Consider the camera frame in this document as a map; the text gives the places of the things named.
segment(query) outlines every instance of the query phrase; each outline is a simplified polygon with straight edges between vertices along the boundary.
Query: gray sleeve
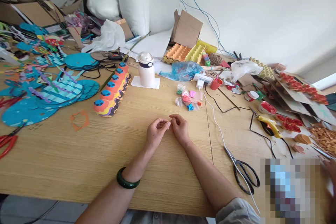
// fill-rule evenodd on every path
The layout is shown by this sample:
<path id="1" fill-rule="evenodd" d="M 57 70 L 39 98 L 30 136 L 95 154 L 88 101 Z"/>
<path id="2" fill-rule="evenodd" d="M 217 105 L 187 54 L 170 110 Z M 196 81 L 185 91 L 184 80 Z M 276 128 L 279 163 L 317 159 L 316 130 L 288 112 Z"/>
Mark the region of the gray sleeve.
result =
<path id="1" fill-rule="evenodd" d="M 217 224 L 260 224 L 260 217 L 244 199 L 235 198 L 216 214 Z"/>

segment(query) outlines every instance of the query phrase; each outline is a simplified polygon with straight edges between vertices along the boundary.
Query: blue wire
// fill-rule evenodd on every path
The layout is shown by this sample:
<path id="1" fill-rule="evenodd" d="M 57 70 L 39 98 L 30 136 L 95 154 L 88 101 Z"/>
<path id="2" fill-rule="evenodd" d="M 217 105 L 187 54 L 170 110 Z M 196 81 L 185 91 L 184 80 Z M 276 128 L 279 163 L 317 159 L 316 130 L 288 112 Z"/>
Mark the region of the blue wire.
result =
<path id="1" fill-rule="evenodd" d="M 196 10 L 201 11 L 202 14 L 205 15 L 205 16 L 208 18 L 208 21 L 209 21 L 209 23 L 210 23 L 210 25 L 211 25 L 213 31 L 215 32 L 217 38 L 218 38 L 218 49 L 219 49 L 219 44 L 220 44 L 220 45 L 222 46 L 222 48 L 223 48 L 223 50 L 219 49 L 219 51 L 224 51 L 224 52 L 226 52 L 227 54 L 229 54 L 230 56 L 236 58 L 232 53 L 226 51 L 225 48 L 224 48 L 224 46 L 223 46 L 222 43 L 220 42 L 220 40 L 219 40 L 220 30 L 219 30 L 219 26 L 218 26 L 218 23 L 217 23 L 217 21 L 215 20 L 215 18 L 214 18 L 213 16 L 211 16 L 208 12 L 202 10 L 202 9 L 198 6 L 196 0 L 193 0 L 193 1 L 195 2 L 196 6 L 197 6 L 198 8 L 195 8 L 195 7 L 192 7 L 192 6 L 188 5 L 184 0 L 180 0 L 180 1 L 183 3 L 185 9 L 186 9 L 185 5 L 187 5 L 188 7 L 192 8 L 192 9 L 196 9 Z M 208 15 L 215 21 L 215 23 L 216 23 L 216 25 L 217 25 L 217 29 L 218 29 L 218 34 L 217 34 L 216 30 L 214 29 L 214 27 L 213 27 L 213 25 L 212 25 L 212 23 L 211 23 L 211 21 L 210 21 Z"/>

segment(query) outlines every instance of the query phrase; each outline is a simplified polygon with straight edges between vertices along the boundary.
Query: jade bangle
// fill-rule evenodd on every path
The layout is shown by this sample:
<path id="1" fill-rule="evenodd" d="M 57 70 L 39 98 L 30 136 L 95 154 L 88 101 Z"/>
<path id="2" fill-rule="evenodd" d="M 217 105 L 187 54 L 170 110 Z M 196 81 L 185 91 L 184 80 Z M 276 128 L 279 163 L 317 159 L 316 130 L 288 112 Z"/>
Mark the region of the jade bangle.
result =
<path id="1" fill-rule="evenodd" d="M 123 172 L 123 170 L 126 167 L 121 168 L 118 173 L 117 173 L 117 181 L 119 183 L 119 185 L 121 185 L 122 187 L 126 188 L 126 189 L 134 189 L 135 187 L 137 187 L 140 183 L 140 180 L 135 182 L 135 183 L 130 183 L 128 181 L 126 181 L 122 176 L 121 173 Z"/>

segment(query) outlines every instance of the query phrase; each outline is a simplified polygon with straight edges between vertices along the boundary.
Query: red cup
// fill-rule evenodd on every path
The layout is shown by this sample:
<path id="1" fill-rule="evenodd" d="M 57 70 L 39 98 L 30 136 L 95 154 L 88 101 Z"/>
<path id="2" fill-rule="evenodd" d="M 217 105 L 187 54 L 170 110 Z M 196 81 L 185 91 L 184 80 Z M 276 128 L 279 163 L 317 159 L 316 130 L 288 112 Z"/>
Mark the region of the red cup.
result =
<path id="1" fill-rule="evenodd" d="M 212 90 L 216 90 L 216 89 L 219 88 L 219 86 L 222 85 L 222 84 L 223 84 L 222 80 L 219 79 L 219 78 L 217 78 L 217 81 L 216 81 L 216 79 L 213 80 L 213 82 L 212 82 L 210 88 L 211 88 Z"/>

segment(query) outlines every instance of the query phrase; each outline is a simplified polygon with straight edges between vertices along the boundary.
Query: yellow egg carton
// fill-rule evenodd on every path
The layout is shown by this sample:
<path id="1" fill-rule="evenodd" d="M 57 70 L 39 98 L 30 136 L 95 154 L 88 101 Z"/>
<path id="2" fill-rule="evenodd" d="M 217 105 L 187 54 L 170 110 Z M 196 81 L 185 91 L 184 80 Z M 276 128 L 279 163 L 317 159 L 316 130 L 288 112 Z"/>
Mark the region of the yellow egg carton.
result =
<path id="1" fill-rule="evenodd" d="M 168 64 L 173 64 L 177 61 L 185 61 L 188 53 L 190 52 L 191 48 L 185 47 L 180 44 L 175 44 L 163 57 L 163 61 Z"/>
<path id="2" fill-rule="evenodd" d="M 265 65 L 264 63 L 260 62 L 259 60 L 256 60 L 255 58 L 250 57 L 250 61 L 256 63 L 258 66 L 263 67 L 263 70 L 260 72 L 258 75 L 262 79 L 266 78 L 271 78 L 274 80 L 274 75 L 273 75 L 273 69 L 270 68 L 269 66 Z"/>
<path id="3" fill-rule="evenodd" d="M 197 64 L 200 64 L 202 59 L 202 52 L 205 49 L 205 45 L 194 45 L 194 47 L 190 50 L 188 55 L 186 56 L 185 61 L 193 61 Z"/>

